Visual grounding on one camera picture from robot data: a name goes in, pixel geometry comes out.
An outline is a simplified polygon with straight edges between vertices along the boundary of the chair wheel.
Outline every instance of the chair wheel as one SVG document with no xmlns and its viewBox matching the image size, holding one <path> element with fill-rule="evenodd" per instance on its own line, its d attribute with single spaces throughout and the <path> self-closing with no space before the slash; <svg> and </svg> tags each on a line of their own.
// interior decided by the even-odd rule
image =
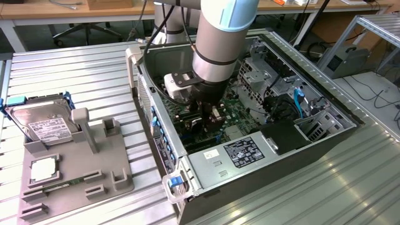
<svg viewBox="0 0 400 225">
<path fill-rule="evenodd" d="M 64 45 L 64 42 L 61 40 L 55 40 L 55 45 L 61 47 Z"/>
</svg>

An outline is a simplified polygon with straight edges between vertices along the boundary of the hard drive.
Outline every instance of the hard drive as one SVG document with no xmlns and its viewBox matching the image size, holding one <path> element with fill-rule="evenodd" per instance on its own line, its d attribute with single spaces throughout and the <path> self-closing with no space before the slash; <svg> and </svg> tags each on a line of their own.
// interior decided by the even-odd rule
<svg viewBox="0 0 400 225">
<path fill-rule="evenodd" d="M 43 97 L 12 97 L 3 106 L 3 113 L 15 122 L 28 141 L 55 145 L 72 140 L 80 127 L 71 120 L 73 109 L 69 94 Z"/>
</svg>

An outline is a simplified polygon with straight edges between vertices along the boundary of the aluminum workbench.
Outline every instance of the aluminum workbench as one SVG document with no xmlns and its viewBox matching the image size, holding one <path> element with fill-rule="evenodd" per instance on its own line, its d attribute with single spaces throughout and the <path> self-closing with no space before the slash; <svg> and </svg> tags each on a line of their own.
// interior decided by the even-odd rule
<svg viewBox="0 0 400 225">
<path fill-rule="evenodd" d="M 12 61 L 0 63 L 3 98 L 68 90 L 76 107 L 88 108 L 91 123 L 113 117 L 124 134 L 135 190 L 39 224 L 80 224 L 88 218 L 92 224 L 176 224 L 129 93 L 124 51 L 133 44 L 17 53 Z M 400 224 L 400 146 L 369 112 L 363 112 L 341 94 L 340 87 L 327 82 L 327 77 L 317 80 L 331 85 L 328 89 L 363 118 L 365 126 L 316 163 L 192 224 Z M 23 136 L 8 120 L 0 121 L 3 225 L 16 224 Z"/>
</svg>

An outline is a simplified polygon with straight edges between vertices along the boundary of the circuit board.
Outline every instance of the circuit board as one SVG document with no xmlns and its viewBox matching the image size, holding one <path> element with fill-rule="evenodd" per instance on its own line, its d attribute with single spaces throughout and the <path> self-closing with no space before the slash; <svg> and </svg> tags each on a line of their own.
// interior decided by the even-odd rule
<svg viewBox="0 0 400 225">
<path fill-rule="evenodd" d="M 187 107 L 177 106 L 165 99 L 163 101 L 172 121 L 175 121 L 176 115 L 189 112 Z M 220 104 L 224 105 L 220 114 L 225 118 L 225 121 L 217 130 L 201 131 L 196 135 L 188 135 L 181 125 L 176 122 L 173 123 L 180 140 L 189 154 L 225 143 L 235 139 L 235 137 L 247 135 L 260 125 L 252 118 L 240 100 L 235 98 L 233 91 L 227 91 Z"/>
</svg>

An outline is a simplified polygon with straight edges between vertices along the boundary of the floor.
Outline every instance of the floor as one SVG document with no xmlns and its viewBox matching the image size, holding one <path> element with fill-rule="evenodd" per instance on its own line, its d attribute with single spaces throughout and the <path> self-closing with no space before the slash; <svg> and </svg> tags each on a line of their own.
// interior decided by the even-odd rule
<svg viewBox="0 0 400 225">
<path fill-rule="evenodd" d="M 293 15 L 285 15 L 285 18 L 281 22 L 280 28 L 276 28 L 279 24 L 279 15 L 268 15 L 268 16 L 257 16 L 255 23 L 251 26 L 251 29 L 256 28 L 267 28 L 272 27 L 276 32 L 285 38 L 289 39 L 292 34 L 292 38 L 297 34 L 297 31 L 293 31 L 295 20 Z M 123 21 L 123 22 L 111 22 L 111 30 L 120 33 L 124 36 L 124 39 L 128 37 L 129 31 L 132 29 L 133 22 Z M 63 32 L 69 28 L 68 24 L 57 24 L 55 25 L 56 31 Z M 149 36 L 152 32 L 152 21 L 144 22 L 144 30 L 145 35 Z M 19 26 L 17 32 L 21 36 L 21 39 L 25 42 L 27 48 L 29 51 L 47 50 L 59 48 L 52 40 L 51 31 L 47 25 L 35 25 L 35 26 Z M 92 31 L 89 36 L 91 45 L 107 44 L 117 42 L 117 38 L 104 34 L 96 30 Z M 69 34 L 68 36 L 61 38 L 64 42 L 63 47 L 76 47 L 85 45 L 85 33 L 83 30 Z M 320 39 L 315 35 L 309 35 L 308 42 L 320 41 Z M 12 52 L 12 47 L 7 41 L 7 38 L 0 30 L 0 53 Z"/>
</svg>

